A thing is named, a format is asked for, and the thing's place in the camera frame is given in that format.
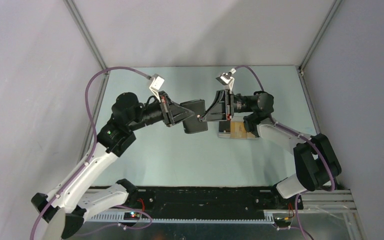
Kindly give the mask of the black card holder wallet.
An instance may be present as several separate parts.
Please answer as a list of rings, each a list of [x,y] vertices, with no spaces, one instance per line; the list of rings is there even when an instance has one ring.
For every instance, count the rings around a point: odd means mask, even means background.
[[[186,134],[196,134],[206,132],[208,130],[208,123],[202,122],[200,117],[205,113],[205,100],[195,99],[180,104],[182,107],[193,111],[193,116],[188,117],[182,122],[183,130]]]

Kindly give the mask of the clear plastic card tray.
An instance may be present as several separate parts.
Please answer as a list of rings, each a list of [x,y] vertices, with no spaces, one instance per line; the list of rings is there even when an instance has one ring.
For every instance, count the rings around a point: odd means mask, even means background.
[[[251,132],[247,132],[242,121],[220,121],[218,123],[219,138],[237,140],[257,140],[258,137]]]

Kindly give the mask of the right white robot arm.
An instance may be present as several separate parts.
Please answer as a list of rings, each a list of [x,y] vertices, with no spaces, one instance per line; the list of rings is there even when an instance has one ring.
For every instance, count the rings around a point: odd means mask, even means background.
[[[335,178],[342,167],[328,137],[322,133],[310,135],[292,129],[272,117],[274,97],[265,91],[253,95],[234,94],[218,90],[210,107],[198,117],[201,122],[229,121],[237,113],[243,117],[244,129],[256,137],[271,141],[288,151],[294,158],[295,174],[276,183],[271,204],[284,209],[291,197],[313,192],[330,182],[334,190]]]

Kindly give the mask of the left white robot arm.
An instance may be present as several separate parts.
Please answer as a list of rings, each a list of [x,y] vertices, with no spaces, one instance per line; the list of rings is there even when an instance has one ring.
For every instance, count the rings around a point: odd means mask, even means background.
[[[111,107],[110,119],[94,134],[93,145],[83,159],[56,188],[33,196],[31,202],[39,211],[39,218],[48,224],[44,240],[68,239],[86,220],[107,209],[136,206],[138,188],[127,179],[89,197],[84,194],[136,140],[135,130],[160,121],[172,127],[195,115],[191,109],[172,101],[164,91],[150,99],[153,102],[141,103],[132,92],[120,94]]]

